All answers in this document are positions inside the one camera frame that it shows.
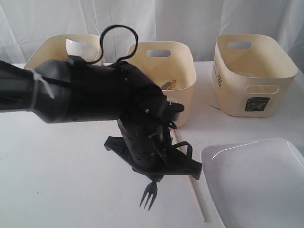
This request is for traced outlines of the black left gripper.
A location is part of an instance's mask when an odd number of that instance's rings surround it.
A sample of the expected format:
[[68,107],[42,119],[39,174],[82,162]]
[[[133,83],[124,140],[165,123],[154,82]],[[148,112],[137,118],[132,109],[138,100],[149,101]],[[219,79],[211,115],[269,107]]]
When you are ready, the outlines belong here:
[[104,144],[132,169],[150,180],[160,182],[164,175],[190,175],[199,180],[202,164],[192,158],[187,141],[172,143],[170,131],[184,106],[166,102],[161,113],[135,108],[117,121],[121,137],[109,136]]

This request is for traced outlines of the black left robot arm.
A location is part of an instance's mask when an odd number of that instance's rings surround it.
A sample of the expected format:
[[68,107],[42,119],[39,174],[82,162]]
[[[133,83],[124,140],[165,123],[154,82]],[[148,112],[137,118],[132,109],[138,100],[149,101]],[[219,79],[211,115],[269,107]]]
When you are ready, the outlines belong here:
[[1,62],[0,110],[29,111],[49,124],[116,120],[122,135],[108,137],[104,146],[135,172],[157,182],[164,175],[201,175],[192,146],[173,144],[170,136],[184,106],[169,101],[148,76],[125,61],[96,66],[70,57],[34,69]]

